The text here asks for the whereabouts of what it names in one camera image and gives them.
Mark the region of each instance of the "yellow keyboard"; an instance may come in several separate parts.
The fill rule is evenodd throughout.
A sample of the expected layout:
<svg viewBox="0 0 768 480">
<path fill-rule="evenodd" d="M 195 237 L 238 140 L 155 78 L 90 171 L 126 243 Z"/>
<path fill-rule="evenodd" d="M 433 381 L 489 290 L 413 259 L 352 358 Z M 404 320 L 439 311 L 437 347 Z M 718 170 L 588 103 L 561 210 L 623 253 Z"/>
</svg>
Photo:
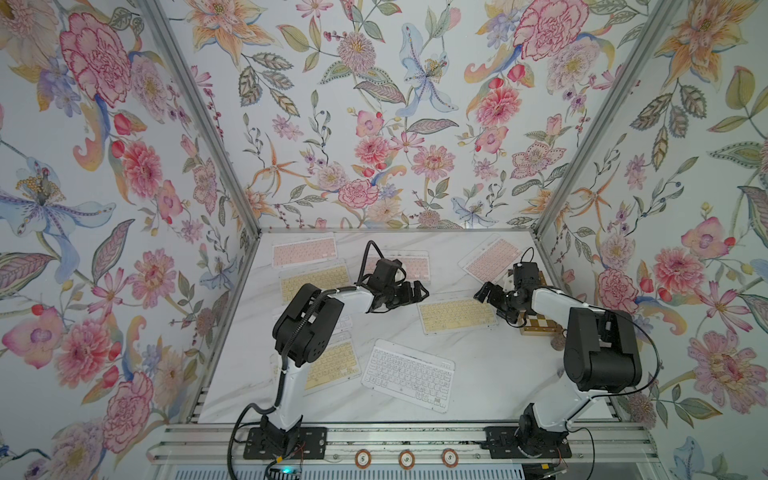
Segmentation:
<svg viewBox="0 0 768 480">
<path fill-rule="evenodd" d="M 438 333 L 498 323 L 493 307 L 475 299 L 420 303 L 419 315 L 422 317 L 424 333 Z"/>
<path fill-rule="evenodd" d="M 349 274 L 346 272 L 346 266 L 337 265 L 326 270 L 319 270 L 311 273 L 303 273 L 295 276 L 288 276 L 280 279 L 280 290 L 283 293 L 283 303 L 288 303 L 296 295 L 304 283 L 311 283 L 319 289 L 328 290 L 347 286 Z"/>
<path fill-rule="evenodd" d="M 312 364 L 306 379 L 305 390 L 323 386 L 340 379 L 348 379 L 360 373 L 352 342 L 341 342 L 326 348 Z"/>
</svg>

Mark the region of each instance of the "pink keyboard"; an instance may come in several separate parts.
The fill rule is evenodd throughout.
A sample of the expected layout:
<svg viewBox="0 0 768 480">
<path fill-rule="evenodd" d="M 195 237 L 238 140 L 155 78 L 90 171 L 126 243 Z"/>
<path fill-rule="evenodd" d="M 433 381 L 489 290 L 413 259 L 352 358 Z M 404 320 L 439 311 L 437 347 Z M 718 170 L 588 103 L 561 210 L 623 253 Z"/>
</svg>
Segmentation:
<svg viewBox="0 0 768 480">
<path fill-rule="evenodd" d="M 464 267 L 464 270 L 481 282 L 492 282 L 519 256 L 520 250 L 517 247 L 506 240 L 498 239 Z"/>
<path fill-rule="evenodd" d="M 422 282 L 429 282 L 429 256 L 427 255 L 397 255 L 387 253 L 383 251 L 384 257 L 391 260 L 400 260 L 402 262 L 402 268 L 406 271 L 408 276 L 406 280 L 412 282 L 414 280 L 420 280 Z M 379 261 L 379 256 L 368 257 L 366 262 L 365 273 L 373 273 L 376 268 L 376 262 Z"/>
<path fill-rule="evenodd" d="M 332 258 L 336 258 L 336 241 L 333 237 L 323 237 L 273 246 L 272 266 L 315 263 Z"/>
</svg>

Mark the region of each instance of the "marble surface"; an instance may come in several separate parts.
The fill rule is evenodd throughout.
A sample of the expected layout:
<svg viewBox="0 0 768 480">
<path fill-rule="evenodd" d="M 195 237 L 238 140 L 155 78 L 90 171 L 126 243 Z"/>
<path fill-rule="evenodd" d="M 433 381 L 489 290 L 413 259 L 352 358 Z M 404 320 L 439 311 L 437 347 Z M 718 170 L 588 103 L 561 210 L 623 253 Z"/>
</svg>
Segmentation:
<svg viewBox="0 0 768 480">
<path fill-rule="evenodd" d="M 430 293 L 479 289 L 480 282 L 457 263 L 492 234 L 466 230 L 335 233 L 339 258 L 346 261 L 352 279 L 357 277 L 368 240 L 376 241 L 383 250 L 429 251 L 432 281 L 426 287 Z M 495 234 L 521 251 L 533 247 L 529 232 Z M 276 390 L 270 365 L 270 355 L 275 351 L 272 312 L 282 301 L 280 271 L 271 265 L 272 245 L 307 238 L 311 234 L 264 234 L 208 390 L 200 423 L 232 423 L 249 402 L 272 404 Z M 538 252 L 535 261 L 544 268 Z M 545 276 L 551 284 L 549 275 Z M 553 381 L 562 364 L 562 353 L 549 346 L 550 337 L 522 336 L 503 321 L 486 329 L 426 336 L 415 305 L 383 315 L 355 315 L 351 334 L 363 370 L 379 338 L 453 360 L 456 370 L 448 412 L 433 412 L 375 392 L 362 386 L 358 377 L 306 396 L 306 422 L 516 419 L 536 391 Z M 582 418 L 609 417 L 607 406 L 599 402 Z"/>
</svg>

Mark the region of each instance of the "blue iris flower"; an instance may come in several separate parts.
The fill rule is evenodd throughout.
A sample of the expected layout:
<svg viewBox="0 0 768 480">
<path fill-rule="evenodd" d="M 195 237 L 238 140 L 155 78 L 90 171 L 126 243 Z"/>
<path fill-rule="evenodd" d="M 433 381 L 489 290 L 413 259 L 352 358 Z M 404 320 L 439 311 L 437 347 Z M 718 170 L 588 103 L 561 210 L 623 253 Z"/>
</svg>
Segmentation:
<svg viewBox="0 0 768 480">
<path fill-rule="evenodd" d="M 8 221 L 17 237 L 42 232 L 56 240 L 61 249 L 61 262 L 54 278 L 58 283 L 64 283 L 80 264 L 80 255 L 69 235 L 78 225 L 95 228 L 107 223 L 115 204 L 85 202 L 76 207 L 60 205 L 58 202 L 65 200 L 65 196 L 53 168 L 33 157 L 27 158 L 27 166 L 28 170 L 20 168 L 16 171 L 20 180 L 16 188 L 28 200 L 0 189 L 0 218 Z"/>
</svg>

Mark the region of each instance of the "floral wallpaper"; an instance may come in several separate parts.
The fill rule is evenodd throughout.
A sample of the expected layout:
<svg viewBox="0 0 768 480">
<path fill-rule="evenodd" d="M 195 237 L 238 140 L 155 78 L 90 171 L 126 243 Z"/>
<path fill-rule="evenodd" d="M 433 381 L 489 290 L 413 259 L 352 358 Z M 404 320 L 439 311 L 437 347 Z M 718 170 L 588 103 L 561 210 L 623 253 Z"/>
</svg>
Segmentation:
<svg viewBox="0 0 768 480">
<path fill-rule="evenodd" d="M 526 227 L 650 0 L 165 2 L 260 224 Z"/>
<path fill-rule="evenodd" d="M 658 380 L 617 400 L 678 480 L 768 475 L 764 3 L 681 3 L 545 232 L 571 294 L 631 313 L 657 344 Z"/>
<path fill-rule="evenodd" d="M 130 0 L 0 1 L 0 477 L 139 478 L 195 400 L 253 240 L 187 109 Z"/>
</svg>

